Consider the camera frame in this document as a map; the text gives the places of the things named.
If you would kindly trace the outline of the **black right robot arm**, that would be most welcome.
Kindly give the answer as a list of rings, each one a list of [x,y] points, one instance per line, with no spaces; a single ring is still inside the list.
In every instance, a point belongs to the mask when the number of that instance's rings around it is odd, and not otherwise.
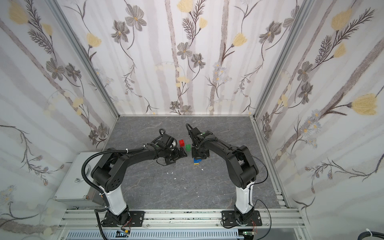
[[[254,213],[255,207],[251,203],[253,186],[256,183],[259,169],[246,146],[237,147],[217,138],[212,132],[201,132],[186,124],[188,134],[192,140],[192,157],[205,160],[210,152],[224,159],[230,180],[236,186],[235,219],[238,224],[245,225]]]

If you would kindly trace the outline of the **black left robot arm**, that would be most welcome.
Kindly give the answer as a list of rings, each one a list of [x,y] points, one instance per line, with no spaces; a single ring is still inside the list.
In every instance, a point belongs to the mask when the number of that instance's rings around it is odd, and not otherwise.
[[[92,180],[90,181],[85,178],[85,167],[98,156],[101,158],[91,171]],[[121,189],[129,167],[159,158],[165,160],[163,166],[168,166],[185,157],[187,157],[187,152],[177,146],[175,138],[165,133],[138,149],[116,150],[110,148],[89,157],[82,166],[82,176],[87,184],[99,192],[105,203],[104,209],[95,210],[96,213],[106,212],[99,226],[122,227],[132,219]]]

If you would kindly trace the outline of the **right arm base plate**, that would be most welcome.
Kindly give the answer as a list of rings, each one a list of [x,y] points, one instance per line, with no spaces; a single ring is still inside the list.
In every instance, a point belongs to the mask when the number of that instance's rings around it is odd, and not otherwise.
[[[239,211],[221,211],[221,224],[225,228],[234,227],[260,227],[263,225],[259,211],[250,211],[242,214]]]

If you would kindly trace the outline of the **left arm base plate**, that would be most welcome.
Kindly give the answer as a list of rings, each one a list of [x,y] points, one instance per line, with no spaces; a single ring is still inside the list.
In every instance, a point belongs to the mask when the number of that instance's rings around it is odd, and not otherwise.
[[[120,215],[113,215],[107,211],[101,224],[103,227],[141,227],[145,213],[144,211],[124,211]]]

